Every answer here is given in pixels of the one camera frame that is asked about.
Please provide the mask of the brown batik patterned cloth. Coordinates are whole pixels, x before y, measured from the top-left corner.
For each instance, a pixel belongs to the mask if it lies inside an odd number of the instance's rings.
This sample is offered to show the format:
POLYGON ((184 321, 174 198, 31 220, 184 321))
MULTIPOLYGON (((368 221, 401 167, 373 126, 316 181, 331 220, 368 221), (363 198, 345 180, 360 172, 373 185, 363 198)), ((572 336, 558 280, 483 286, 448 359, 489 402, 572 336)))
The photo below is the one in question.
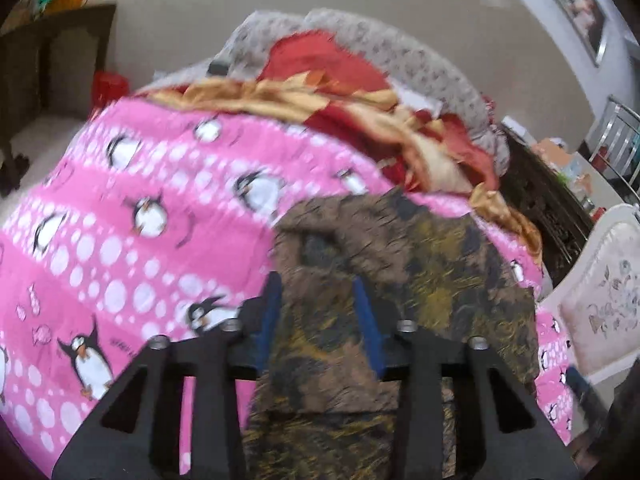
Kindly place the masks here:
POLYGON ((243 443, 252 479, 383 479, 399 387, 370 367, 352 281, 436 335, 480 335, 531 387, 533 294, 477 223, 442 218, 397 191, 304 200, 278 222, 283 307, 243 443))

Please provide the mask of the white upholstered chair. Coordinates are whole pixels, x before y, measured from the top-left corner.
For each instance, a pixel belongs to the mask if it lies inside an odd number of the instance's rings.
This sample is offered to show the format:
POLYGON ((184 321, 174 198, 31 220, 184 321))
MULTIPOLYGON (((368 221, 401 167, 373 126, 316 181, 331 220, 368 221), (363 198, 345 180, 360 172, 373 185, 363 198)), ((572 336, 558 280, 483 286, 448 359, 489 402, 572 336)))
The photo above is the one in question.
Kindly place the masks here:
POLYGON ((598 384, 639 355, 639 209, 619 204, 597 221, 577 261, 541 301, 567 336, 567 356, 598 384))

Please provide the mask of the dark carved wooden cabinet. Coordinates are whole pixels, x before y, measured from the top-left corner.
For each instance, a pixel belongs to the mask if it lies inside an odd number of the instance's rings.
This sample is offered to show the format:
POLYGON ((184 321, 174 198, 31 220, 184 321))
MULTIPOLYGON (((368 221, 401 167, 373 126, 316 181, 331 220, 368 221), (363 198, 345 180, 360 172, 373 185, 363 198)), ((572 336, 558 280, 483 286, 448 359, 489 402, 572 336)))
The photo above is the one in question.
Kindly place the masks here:
POLYGON ((510 162, 501 178, 506 201, 537 227, 552 285, 572 270, 594 223, 570 189, 517 136, 506 132, 510 162))

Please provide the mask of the white pillow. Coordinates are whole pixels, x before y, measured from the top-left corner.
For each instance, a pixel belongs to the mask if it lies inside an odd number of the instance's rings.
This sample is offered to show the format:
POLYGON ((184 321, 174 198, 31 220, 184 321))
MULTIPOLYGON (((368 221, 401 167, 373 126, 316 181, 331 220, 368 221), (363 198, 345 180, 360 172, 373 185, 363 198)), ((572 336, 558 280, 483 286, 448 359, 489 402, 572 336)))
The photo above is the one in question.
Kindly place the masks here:
POLYGON ((410 107, 412 110, 426 110, 431 114, 431 118, 438 119, 442 114, 444 103, 435 98, 429 98, 421 93, 415 92, 405 87, 396 87, 395 91, 402 105, 410 107))

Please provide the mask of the red plastic stool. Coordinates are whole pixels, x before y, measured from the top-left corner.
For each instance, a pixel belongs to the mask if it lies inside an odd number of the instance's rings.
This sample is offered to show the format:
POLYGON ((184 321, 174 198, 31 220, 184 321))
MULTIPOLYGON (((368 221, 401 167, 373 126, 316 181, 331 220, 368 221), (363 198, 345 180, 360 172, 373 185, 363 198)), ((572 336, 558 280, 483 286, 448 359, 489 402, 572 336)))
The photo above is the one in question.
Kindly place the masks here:
POLYGON ((119 74, 97 70, 93 75, 91 103, 94 108, 104 108, 129 93, 129 80, 119 74))

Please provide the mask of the grey floral pillow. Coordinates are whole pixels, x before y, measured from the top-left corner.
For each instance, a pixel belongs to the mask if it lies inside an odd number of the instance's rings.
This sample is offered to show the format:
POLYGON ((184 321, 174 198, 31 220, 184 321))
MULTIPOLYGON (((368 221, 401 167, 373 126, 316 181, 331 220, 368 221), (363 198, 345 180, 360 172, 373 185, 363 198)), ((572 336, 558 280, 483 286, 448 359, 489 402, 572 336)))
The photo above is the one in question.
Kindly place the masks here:
POLYGON ((362 56, 392 81, 442 101, 447 112, 462 119, 472 143, 492 157, 498 176, 506 174, 510 162, 506 135, 490 124, 487 104, 465 74, 406 32, 347 11, 320 8, 300 15, 256 10, 238 25, 215 56, 157 78, 142 89, 190 84, 207 75, 211 62, 227 65, 229 75, 236 79, 253 79, 265 67, 269 51, 278 40, 316 29, 333 34, 341 47, 362 56))

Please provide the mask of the dark wooden side table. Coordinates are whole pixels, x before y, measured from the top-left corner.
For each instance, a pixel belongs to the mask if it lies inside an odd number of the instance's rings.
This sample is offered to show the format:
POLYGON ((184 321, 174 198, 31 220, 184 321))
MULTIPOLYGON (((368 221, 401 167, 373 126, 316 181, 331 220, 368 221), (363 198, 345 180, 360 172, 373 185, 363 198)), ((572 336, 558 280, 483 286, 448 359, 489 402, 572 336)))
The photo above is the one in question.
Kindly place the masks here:
POLYGON ((51 46, 62 32, 82 29, 96 40, 93 70, 104 70, 117 4, 83 6, 38 18, 1 36, 1 188, 21 187, 11 141, 50 107, 51 46))

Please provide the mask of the red and gold blanket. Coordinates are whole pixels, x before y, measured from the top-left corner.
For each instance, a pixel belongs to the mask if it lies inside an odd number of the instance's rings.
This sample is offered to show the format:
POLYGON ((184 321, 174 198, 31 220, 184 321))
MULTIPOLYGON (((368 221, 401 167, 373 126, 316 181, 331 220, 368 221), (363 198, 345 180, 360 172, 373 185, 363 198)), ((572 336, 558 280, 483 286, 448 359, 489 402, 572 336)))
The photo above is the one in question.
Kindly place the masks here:
POLYGON ((534 263, 542 261, 538 229, 503 199, 494 161, 472 143, 462 120, 402 104, 382 72, 328 32, 277 41, 255 79, 209 76, 146 95, 175 110, 246 113, 332 136, 408 192, 465 197, 480 218, 514 234, 534 263))

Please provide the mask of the framed wall picture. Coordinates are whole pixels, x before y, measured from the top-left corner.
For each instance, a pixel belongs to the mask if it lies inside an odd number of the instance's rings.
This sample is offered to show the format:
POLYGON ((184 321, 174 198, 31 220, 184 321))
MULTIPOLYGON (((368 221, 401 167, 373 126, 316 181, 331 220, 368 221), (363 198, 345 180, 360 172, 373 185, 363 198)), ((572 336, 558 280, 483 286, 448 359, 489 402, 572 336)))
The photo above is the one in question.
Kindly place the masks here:
POLYGON ((580 41, 590 55, 594 66, 599 67, 608 45, 608 17, 599 0, 555 0, 575 29, 580 41))

